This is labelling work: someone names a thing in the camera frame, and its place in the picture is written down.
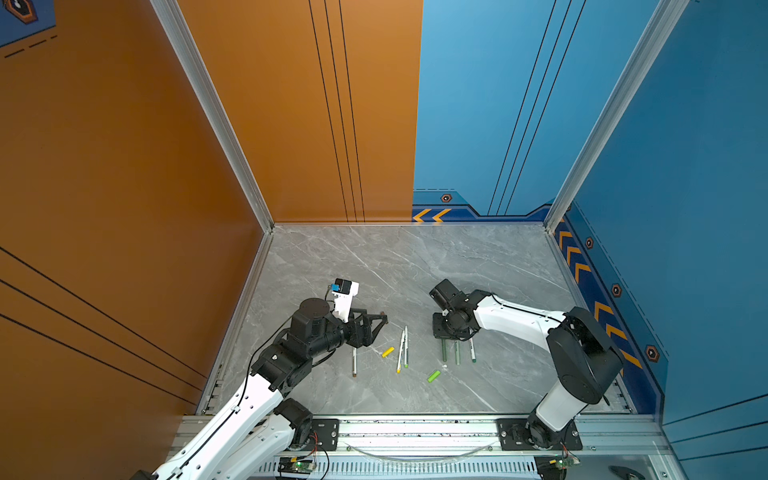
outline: orange wall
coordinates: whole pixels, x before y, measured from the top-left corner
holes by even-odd
[[[421,1],[179,3],[275,221],[410,220]]]
[[[0,48],[0,472],[129,478],[194,411],[261,231],[150,3],[55,7]]]

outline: gray marble floor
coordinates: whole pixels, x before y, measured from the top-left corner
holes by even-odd
[[[540,225],[439,225],[277,227],[247,318],[238,334],[223,383],[229,398],[242,382],[253,349],[305,298],[326,292],[337,277],[360,283],[353,306],[389,316],[370,348],[352,349],[313,369],[291,393],[315,414],[510,412],[528,413],[557,375],[549,354],[520,339],[491,331],[475,336],[477,363],[462,343],[461,365],[442,361],[432,336],[436,306],[428,291],[444,278],[470,292],[489,290],[516,303],[569,310],[574,299]],[[400,333],[408,326],[409,368],[396,373]],[[396,351],[383,359],[390,346]],[[427,377],[441,375],[433,383]],[[623,409],[612,386],[611,405]]]

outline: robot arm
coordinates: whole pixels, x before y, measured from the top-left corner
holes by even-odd
[[[284,397],[319,365],[315,356],[344,343],[370,346],[387,323],[386,315],[351,308],[357,283],[336,279],[334,285],[333,308],[323,299],[304,300],[290,327],[259,354],[243,384],[205,428],[153,474],[138,472],[132,480],[243,480],[290,445],[304,446],[312,414]],[[376,328],[374,320],[380,320]]]
[[[429,295],[442,310],[432,316],[435,338],[463,341],[485,328],[552,355],[558,381],[528,417],[528,441],[539,448],[559,444],[568,424],[587,404],[600,402],[624,366],[619,349],[585,309],[537,310],[482,290],[467,295],[448,280]]]

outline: white pen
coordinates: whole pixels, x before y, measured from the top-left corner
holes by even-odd
[[[408,368],[408,326],[406,326],[406,350],[402,354],[402,365]]]
[[[397,373],[400,373],[400,365],[402,362],[402,349],[406,344],[406,331],[402,331],[402,335],[400,335],[400,351],[397,354]]]

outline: yellow chevron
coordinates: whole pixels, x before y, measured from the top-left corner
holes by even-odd
[[[589,267],[589,265],[584,265],[583,263],[576,262],[576,272],[574,274],[575,277],[576,277],[576,283],[578,283],[578,273],[581,270],[585,270],[587,272],[591,272],[592,271],[592,269]]]
[[[614,315],[614,311],[611,310],[611,308],[608,305],[604,305],[604,304],[602,304],[600,302],[595,302],[594,303],[594,319],[597,320],[598,322],[600,321],[600,310],[602,310],[604,312],[608,312],[611,315]],[[616,330],[616,332],[614,332],[614,333],[618,334],[619,336],[623,336],[623,332],[621,332],[620,330]]]
[[[418,214],[415,217],[413,217],[413,220],[416,220],[417,222],[424,222],[424,220],[422,220],[422,215],[426,214],[430,210],[431,210],[431,208],[425,208],[424,210],[422,210],[422,212],[420,214]]]
[[[627,336],[624,334],[624,332],[622,332],[621,330],[619,330],[615,326],[606,325],[605,326],[605,331],[607,332],[608,336],[611,336],[611,334],[614,333],[617,336],[620,336],[621,338],[623,338],[625,340],[627,339]],[[643,365],[640,363],[640,360],[634,358],[632,355],[630,355],[629,353],[626,353],[622,349],[619,349],[619,350],[621,351],[622,355],[624,355],[624,358],[627,359],[627,361],[629,363],[635,365],[638,369],[643,369]],[[624,376],[624,369],[621,369],[621,376]]]
[[[626,353],[623,350],[621,350],[621,352],[624,354],[624,358],[627,359],[630,363],[633,363],[638,369],[643,369],[643,366],[640,364],[640,360],[634,358],[632,355]]]
[[[433,219],[435,222],[441,222],[441,223],[442,223],[442,220],[440,220],[440,217],[442,217],[443,215],[445,215],[445,214],[446,214],[446,213],[448,213],[449,211],[451,211],[451,209],[450,209],[450,208],[446,208],[445,210],[443,210],[443,211],[442,211],[442,212],[440,212],[439,214],[437,214],[437,215],[435,215],[434,217],[432,217],[432,219]]]
[[[620,336],[621,338],[623,338],[625,340],[627,339],[627,335],[625,335],[624,332],[622,332],[621,330],[619,330],[618,328],[616,328],[613,325],[606,325],[605,326],[605,332],[608,334],[608,336],[611,336],[611,334],[613,333],[613,334],[616,334],[616,335]]]
[[[567,249],[568,257],[565,259],[568,266],[571,266],[571,253],[581,253],[581,250],[579,250],[576,247],[568,247]]]
[[[563,250],[563,237],[573,237],[573,235],[565,230],[560,232],[560,250]]]

